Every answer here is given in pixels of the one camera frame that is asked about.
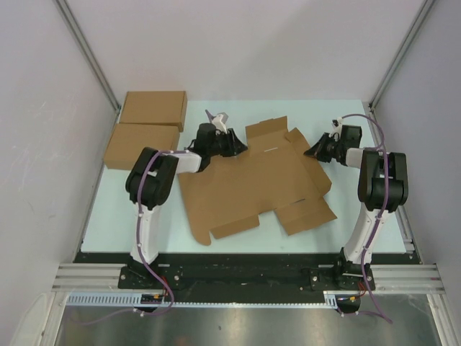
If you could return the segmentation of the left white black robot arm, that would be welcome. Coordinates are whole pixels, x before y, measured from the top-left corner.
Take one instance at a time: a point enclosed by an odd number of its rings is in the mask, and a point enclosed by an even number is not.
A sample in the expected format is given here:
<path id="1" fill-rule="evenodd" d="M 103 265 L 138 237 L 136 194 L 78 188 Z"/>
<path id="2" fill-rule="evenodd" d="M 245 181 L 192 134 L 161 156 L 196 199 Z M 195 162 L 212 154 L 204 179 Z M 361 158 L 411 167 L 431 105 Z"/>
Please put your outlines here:
<path id="1" fill-rule="evenodd" d="M 130 256 L 138 265 L 134 279 L 144 288 L 157 284 L 159 271 L 150 265 L 158 256 L 158 224 L 161 206 L 169 198 L 177 174 L 198 173 L 214 156 L 232 157 L 248 150 L 234 129 L 219 129 L 212 123 L 200 124 L 197 135 L 180 151 L 145 147 L 125 182 L 130 201 L 137 211 L 135 244 Z"/>

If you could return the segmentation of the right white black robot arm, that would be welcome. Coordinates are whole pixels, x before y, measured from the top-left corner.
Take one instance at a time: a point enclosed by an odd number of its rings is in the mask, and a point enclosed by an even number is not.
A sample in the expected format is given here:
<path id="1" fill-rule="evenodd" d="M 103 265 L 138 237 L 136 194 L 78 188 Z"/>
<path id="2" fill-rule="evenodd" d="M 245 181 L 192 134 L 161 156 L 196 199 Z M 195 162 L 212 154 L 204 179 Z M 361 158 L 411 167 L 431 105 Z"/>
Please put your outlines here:
<path id="1" fill-rule="evenodd" d="M 387 153 L 382 148 L 361 148 L 362 128 L 333 121 L 333 131 L 304 155 L 359 170 L 357 187 L 361 203 L 359 216 L 348 242 L 331 269 L 332 280 L 340 289 L 372 279 L 370 264 L 377 235 L 388 216 L 408 199 L 408 167 L 404 153 Z"/>

